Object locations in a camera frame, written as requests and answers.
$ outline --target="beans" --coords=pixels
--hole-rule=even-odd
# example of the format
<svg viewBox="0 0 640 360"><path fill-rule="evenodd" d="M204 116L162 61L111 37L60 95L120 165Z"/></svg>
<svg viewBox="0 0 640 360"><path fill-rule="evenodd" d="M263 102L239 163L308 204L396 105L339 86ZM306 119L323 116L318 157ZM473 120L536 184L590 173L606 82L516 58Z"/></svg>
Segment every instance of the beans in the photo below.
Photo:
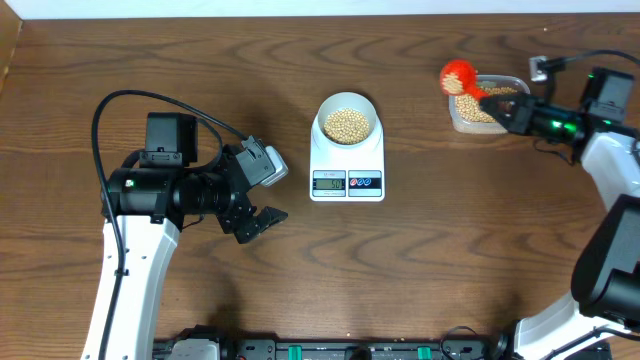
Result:
<svg viewBox="0 0 640 360"><path fill-rule="evenodd" d="M462 92L462 81L458 79L458 75L449 73L442 79L442 87L451 95L460 94Z"/></svg>
<svg viewBox="0 0 640 360"><path fill-rule="evenodd" d="M361 112L345 108L329 115L324 133L338 144L353 145L369 136L369 122Z"/></svg>
<svg viewBox="0 0 640 360"><path fill-rule="evenodd" d="M512 89L510 87L481 87L481 89L486 91L489 95L514 94L517 92L515 89ZM458 111L458 114L460 114L460 116L471 122L496 122L493 117L480 110L478 101L476 101L476 99L474 99L471 95L456 96L456 110Z"/></svg>

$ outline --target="wood grain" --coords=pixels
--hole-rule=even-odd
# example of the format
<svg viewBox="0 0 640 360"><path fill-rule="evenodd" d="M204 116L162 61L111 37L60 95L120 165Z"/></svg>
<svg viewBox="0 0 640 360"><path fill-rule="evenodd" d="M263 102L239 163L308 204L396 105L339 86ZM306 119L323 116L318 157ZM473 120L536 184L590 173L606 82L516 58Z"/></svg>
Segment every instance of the wood grain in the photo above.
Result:
<svg viewBox="0 0 640 360"><path fill-rule="evenodd" d="M582 169L534 152L530 139L456 133L439 69L463 57L526 79L532 55L638 54L639 40L636 14L27 22L0 98L0 358L82 351L102 253L90 119L122 88L186 101L276 146L290 168L251 193L290 214L258 240L239 246L213 219L185 231L159 337L199 323L417 339L533 315L568 291L603 206ZM575 107L595 64L634 70L607 57L576 64L560 76L560 104ZM311 121L345 90L369 96L385 127L381 204L308 197ZM165 110L135 97L108 107L107 172L143 144L146 113ZM214 147L201 136L205 159ZM639 349L614 347L618 359Z"/></svg>

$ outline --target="red scoop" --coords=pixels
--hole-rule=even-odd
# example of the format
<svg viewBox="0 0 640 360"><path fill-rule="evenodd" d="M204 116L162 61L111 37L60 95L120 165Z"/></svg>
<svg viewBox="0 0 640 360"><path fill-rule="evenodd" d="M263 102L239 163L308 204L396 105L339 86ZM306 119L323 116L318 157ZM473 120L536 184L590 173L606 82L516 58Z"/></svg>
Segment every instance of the red scoop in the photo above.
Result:
<svg viewBox="0 0 640 360"><path fill-rule="evenodd" d="M452 94L444 89L444 86L442 86L442 81L447 74L455 74L456 76L458 76L458 80L462 82L462 92ZM489 94L480 90L476 86L476 69L473 68L470 62L460 59L451 60L442 68L442 71L440 72L440 88L442 88L442 91L445 94L451 96L469 94L476 100L480 100L483 97L489 96Z"/></svg>

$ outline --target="green connector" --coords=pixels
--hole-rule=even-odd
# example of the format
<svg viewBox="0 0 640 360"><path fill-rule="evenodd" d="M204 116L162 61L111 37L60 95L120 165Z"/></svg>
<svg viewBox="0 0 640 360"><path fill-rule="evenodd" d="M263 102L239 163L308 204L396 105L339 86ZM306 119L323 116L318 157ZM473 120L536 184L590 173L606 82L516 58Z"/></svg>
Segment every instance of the green connector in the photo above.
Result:
<svg viewBox="0 0 640 360"><path fill-rule="evenodd" d="M418 348L418 360L431 360L431 348L430 347L419 347Z"/></svg>
<svg viewBox="0 0 640 360"><path fill-rule="evenodd" d="M289 360L302 360L302 346L289 346Z"/></svg>

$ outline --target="bowl of beans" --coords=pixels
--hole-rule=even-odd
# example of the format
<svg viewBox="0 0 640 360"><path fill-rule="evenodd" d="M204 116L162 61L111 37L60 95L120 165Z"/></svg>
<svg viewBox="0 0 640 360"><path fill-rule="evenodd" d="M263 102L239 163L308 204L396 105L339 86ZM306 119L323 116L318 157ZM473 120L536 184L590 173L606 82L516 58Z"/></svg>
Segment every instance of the bowl of beans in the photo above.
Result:
<svg viewBox="0 0 640 360"><path fill-rule="evenodd" d="M531 91L527 84L513 76L478 75L476 85L489 95L513 94ZM471 95L449 96L449 112L453 127L469 134L504 134L507 132L489 114L480 110L478 101Z"/></svg>
<svg viewBox="0 0 640 360"><path fill-rule="evenodd" d="M318 125L322 133L339 145L357 145L366 140L378 116L373 104L362 95L337 93L322 103Z"/></svg>

